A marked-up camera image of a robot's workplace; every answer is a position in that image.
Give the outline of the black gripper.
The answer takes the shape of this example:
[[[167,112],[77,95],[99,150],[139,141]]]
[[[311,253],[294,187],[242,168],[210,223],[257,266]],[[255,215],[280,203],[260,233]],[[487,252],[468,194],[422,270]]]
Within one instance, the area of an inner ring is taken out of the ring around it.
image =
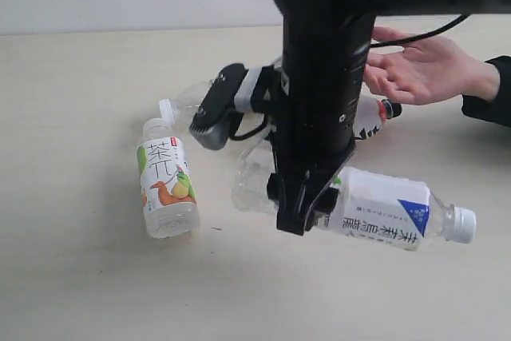
[[[285,18],[283,79],[274,144],[276,228],[304,235],[327,228],[342,187],[339,171],[354,152],[352,124],[368,55],[373,14],[314,28]],[[331,180],[315,200],[313,179]]]

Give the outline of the person's open hand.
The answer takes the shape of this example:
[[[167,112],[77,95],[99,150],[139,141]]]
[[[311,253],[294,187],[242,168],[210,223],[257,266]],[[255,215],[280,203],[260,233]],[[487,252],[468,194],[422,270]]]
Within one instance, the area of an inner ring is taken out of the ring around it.
[[[463,95],[479,60],[440,36],[405,44],[390,54],[371,51],[363,80],[376,95],[407,105],[428,105]]]

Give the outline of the black sleeved forearm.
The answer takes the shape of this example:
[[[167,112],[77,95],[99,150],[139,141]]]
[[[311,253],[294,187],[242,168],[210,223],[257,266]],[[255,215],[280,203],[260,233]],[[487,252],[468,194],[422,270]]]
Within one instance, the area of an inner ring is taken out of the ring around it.
[[[478,62],[462,98],[465,116],[509,128],[510,56]]]

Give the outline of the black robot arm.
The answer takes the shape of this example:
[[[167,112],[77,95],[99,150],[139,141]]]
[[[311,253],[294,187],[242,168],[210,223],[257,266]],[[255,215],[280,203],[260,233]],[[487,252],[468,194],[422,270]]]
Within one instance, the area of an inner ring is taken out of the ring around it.
[[[379,16],[507,14],[510,0],[273,0],[283,15],[282,66],[271,84],[276,227],[303,235],[355,150],[352,124]]]

